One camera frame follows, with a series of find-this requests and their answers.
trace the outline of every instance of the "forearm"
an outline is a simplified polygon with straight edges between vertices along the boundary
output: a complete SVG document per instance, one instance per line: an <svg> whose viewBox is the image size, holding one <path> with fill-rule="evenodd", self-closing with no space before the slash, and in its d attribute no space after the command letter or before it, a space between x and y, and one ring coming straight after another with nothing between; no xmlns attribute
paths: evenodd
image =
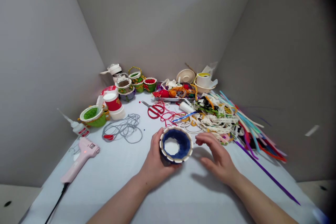
<svg viewBox="0 0 336 224"><path fill-rule="evenodd" d="M297 224L286 212L242 174L231 188L235 191L257 224Z"/></svg>
<svg viewBox="0 0 336 224"><path fill-rule="evenodd" d="M87 224L127 224L150 188L138 174L128 181L88 222Z"/></svg>

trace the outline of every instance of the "white tablecloth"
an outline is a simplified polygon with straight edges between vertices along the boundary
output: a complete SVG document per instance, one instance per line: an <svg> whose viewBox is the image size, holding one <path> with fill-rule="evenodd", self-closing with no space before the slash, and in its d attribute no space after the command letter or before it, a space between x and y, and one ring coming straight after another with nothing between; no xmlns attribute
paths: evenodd
<svg viewBox="0 0 336 224"><path fill-rule="evenodd" d="M151 137L165 124L160 119L151 119L147 107L139 101L151 104L151 94L136 94L129 103L123 102L126 114L139 114L139 128L143 138L139 143L129 144L122 138L105 142L102 128L91 128L88 138L101 151L89 159L75 180L68 187L50 223L86 223L90 217L109 200L141 168L148 153ZM170 110L179 111L176 104ZM129 139L139 139L139 132ZM241 150L236 144L226 146L238 170L261 189L299 223L317 223L313 216L314 204L296 185L295 180L274 159L264 153L259 162L301 204L297 205ZM199 162L199 156L210 155L207 146L196 146L189 160L169 180L151 192L144 200L132 223L253 223L240 199L233 191L221 184ZM56 204L63 184L60 178L73 163L73 156L65 153L52 174L43 185L43 190L28 211L23 224L44 223Z"/></svg>

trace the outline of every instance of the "hot glue gun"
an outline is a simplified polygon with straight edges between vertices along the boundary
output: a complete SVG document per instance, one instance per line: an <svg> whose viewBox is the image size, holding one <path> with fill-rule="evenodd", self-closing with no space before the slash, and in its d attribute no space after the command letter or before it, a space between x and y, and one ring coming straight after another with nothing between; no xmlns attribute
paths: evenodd
<svg viewBox="0 0 336 224"><path fill-rule="evenodd" d="M100 148L86 137L81 137L78 143L80 155L67 173L61 178L62 183L71 183L89 158L95 157Z"/></svg>

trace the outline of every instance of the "white wall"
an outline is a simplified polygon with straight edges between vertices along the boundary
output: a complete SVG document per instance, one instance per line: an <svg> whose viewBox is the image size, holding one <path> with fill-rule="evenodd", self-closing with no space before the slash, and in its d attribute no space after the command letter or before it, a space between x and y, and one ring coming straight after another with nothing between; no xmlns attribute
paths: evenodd
<svg viewBox="0 0 336 224"><path fill-rule="evenodd" d="M76 0L0 0L0 184L41 186L104 69Z"/></svg>
<svg viewBox="0 0 336 224"><path fill-rule="evenodd" d="M101 58L173 79L219 61L248 0L78 0Z"/></svg>
<svg viewBox="0 0 336 224"><path fill-rule="evenodd" d="M298 181L334 178L335 44L326 6L249 0L216 76L218 89L288 154L285 168Z"/></svg>

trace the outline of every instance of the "white glue bottle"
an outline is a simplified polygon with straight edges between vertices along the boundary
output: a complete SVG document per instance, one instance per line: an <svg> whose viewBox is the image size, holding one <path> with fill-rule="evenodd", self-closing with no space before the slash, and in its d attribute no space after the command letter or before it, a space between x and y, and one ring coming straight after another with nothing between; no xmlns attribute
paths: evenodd
<svg viewBox="0 0 336 224"><path fill-rule="evenodd" d="M75 132L77 135L79 135L80 137L86 137L90 133L84 124L72 121L69 117L63 114L62 111L60 111L59 109L57 110L64 116L66 120L68 120L71 127L73 128L72 131Z"/></svg>

